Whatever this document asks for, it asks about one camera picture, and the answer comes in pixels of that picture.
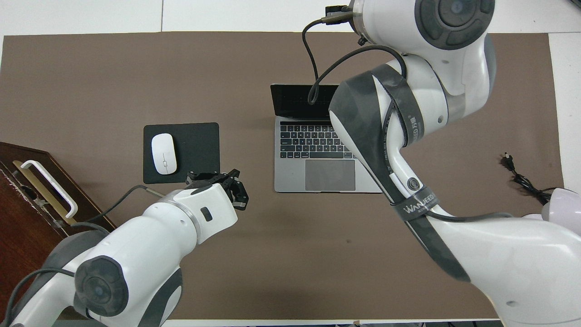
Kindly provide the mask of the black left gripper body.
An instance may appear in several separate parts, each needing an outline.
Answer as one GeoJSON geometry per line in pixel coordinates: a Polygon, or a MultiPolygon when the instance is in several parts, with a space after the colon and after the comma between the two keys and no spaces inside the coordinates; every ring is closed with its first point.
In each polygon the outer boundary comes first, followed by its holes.
{"type": "Polygon", "coordinates": [[[187,173],[186,177],[186,189],[197,189],[204,188],[206,186],[211,186],[212,184],[220,184],[224,188],[230,201],[233,200],[231,194],[231,183],[221,183],[222,173],[210,172],[210,173],[195,173],[190,171],[187,173]]]}

